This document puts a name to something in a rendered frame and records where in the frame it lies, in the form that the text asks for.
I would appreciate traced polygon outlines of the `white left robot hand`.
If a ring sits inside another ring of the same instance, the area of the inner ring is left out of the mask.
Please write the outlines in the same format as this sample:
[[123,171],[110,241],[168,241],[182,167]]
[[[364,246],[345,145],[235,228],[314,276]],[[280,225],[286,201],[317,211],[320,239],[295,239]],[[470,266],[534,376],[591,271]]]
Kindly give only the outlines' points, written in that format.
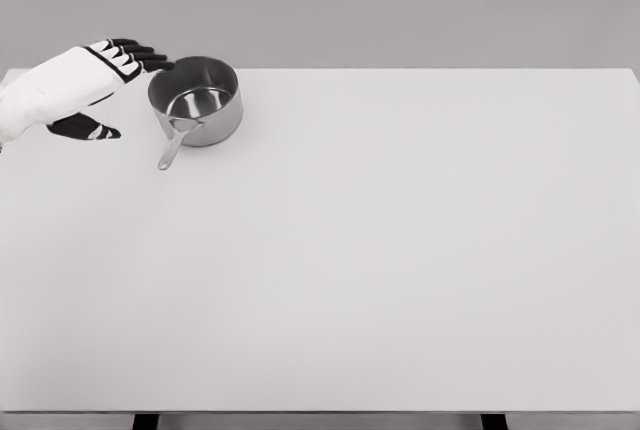
[[144,73],[169,71],[174,66],[168,56],[134,39],[108,38],[74,46],[15,79],[22,84],[29,105],[25,132],[43,126],[73,140],[119,139],[119,130],[84,110],[112,97]]

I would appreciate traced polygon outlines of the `steel pot with handle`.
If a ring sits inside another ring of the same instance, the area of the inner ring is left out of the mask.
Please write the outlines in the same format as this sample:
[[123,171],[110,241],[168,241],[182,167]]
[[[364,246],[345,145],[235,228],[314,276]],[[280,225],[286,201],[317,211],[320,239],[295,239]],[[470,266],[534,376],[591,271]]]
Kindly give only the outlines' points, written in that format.
[[228,139],[239,128],[244,108],[236,71],[223,60],[189,56],[150,80],[148,99],[167,137],[158,162],[172,165],[179,149],[207,147]]

